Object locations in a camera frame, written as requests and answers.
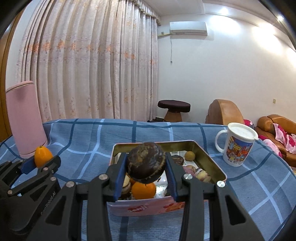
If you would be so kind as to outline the small oval orange kumquat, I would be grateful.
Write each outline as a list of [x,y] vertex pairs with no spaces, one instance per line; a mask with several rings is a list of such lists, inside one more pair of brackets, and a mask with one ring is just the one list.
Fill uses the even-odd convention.
[[53,154],[47,147],[39,146],[36,148],[34,154],[34,162],[37,168],[41,168],[52,158]]

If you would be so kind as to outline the cut sweet potato piece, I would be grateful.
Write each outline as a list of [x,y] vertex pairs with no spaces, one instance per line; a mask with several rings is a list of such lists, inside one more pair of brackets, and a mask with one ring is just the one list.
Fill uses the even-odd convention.
[[211,181],[211,176],[201,168],[196,170],[195,177],[205,183],[209,183]]

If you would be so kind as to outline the small yellow-brown fruit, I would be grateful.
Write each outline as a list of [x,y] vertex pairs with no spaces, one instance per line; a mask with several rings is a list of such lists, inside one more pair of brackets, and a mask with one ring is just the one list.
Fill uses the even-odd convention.
[[185,154],[184,154],[184,158],[186,161],[194,161],[195,160],[195,153],[192,152],[192,151],[187,151]]

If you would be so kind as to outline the orange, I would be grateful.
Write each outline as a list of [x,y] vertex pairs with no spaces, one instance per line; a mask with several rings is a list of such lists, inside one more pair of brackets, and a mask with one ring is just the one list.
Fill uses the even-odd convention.
[[151,199],[156,194],[156,185],[154,183],[142,184],[135,182],[131,188],[132,196],[135,199]]

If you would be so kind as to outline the small dark fruit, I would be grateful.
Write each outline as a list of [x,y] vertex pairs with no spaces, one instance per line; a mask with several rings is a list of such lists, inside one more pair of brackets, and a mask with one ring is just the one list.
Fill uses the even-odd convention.
[[171,158],[173,159],[173,161],[174,161],[177,165],[183,166],[183,164],[184,164],[184,158],[183,158],[182,156],[179,156],[179,155],[173,155]]

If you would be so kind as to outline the large dark brown fruit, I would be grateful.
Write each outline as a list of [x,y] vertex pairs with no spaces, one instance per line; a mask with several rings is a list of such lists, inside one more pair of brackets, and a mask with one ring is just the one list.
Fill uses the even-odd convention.
[[152,183],[165,171],[166,154],[156,143],[142,143],[127,154],[125,168],[133,180],[142,184]]

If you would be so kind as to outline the wooden door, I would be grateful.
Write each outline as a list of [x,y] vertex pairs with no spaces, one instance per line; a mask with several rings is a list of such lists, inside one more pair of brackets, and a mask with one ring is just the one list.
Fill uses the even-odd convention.
[[11,134],[6,109],[6,65],[10,48],[9,35],[13,24],[14,21],[10,23],[1,37],[1,141],[4,141]]

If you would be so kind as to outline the pink cylindrical appliance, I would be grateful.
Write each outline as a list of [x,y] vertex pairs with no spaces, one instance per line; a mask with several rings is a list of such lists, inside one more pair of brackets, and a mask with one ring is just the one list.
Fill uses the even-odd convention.
[[20,157],[27,159],[34,156],[38,146],[48,143],[34,83],[24,81],[8,88],[6,107]]

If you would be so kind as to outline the blue plaid tablecloth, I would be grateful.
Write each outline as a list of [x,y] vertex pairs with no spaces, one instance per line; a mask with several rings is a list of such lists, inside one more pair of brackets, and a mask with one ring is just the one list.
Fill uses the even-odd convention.
[[[15,151],[1,162],[1,240],[111,240],[108,204],[125,176],[166,175],[183,209],[177,240],[295,240],[295,175],[254,129],[115,119],[57,120],[13,133],[30,144],[41,132],[54,156],[37,168]],[[35,176],[21,184],[23,174]]]

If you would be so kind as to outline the pink metal tin box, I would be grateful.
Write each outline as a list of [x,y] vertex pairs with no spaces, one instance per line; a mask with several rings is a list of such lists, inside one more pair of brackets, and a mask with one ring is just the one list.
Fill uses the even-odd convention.
[[[226,181],[227,175],[219,167],[219,165],[202,149],[202,147],[194,140],[158,142],[163,151],[173,155],[184,156],[186,151],[195,153],[195,160],[192,162],[184,161],[184,165],[192,165],[201,168],[211,176],[211,183],[217,181]],[[147,216],[167,213],[183,209],[184,203],[177,203],[173,197],[166,195],[168,181],[166,174],[163,173],[154,184],[156,185],[156,194],[151,199],[136,200],[119,200],[116,202],[108,202],[108,210],[115,216]]]

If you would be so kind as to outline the white printed mug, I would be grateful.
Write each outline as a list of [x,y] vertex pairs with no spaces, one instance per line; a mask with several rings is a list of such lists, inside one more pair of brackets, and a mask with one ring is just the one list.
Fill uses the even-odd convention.
[[[226,134],[226,141],[222,149],[218,145],[218,138]],[[254,129],[241,123],[229,123],[226,130],[221,130],[215,137],[215,147],[222,153],[224,161],[233,167],[243,164],[249,155],[253,144],[258,140],[258,134]]]

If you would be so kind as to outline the pink floral cushion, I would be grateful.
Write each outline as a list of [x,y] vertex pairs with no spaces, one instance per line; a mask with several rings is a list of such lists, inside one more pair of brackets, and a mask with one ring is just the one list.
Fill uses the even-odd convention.
[[283,144],[286,151],[291,154],[296,153],[295,134],[288,134],[279,124],[273,124],[275,129],[275,139]]

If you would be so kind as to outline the brown leather sofa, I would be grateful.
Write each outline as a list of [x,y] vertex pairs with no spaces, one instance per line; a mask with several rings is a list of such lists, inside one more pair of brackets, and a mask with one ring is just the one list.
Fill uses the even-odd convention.
[[295,122],[278,114],[263,116],[255,127],[259,136],[271,140],[282,158],[295,168]]

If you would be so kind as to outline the floral pink curtain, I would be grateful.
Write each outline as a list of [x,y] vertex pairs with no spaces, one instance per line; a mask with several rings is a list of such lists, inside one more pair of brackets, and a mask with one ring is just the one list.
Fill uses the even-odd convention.
[[150,121],[158,102],[159,15],[145,1],[40,1],[16,81],[32,81],[43,121]]

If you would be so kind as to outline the dark round stool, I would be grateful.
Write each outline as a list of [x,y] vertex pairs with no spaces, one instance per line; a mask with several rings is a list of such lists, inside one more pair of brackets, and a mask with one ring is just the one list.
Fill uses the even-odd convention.
[[164,121],[171,123],[182,122],[181,113],[189,113],[191,110],[191,104],[179,100],[160,100],[158,107],[168,110]]

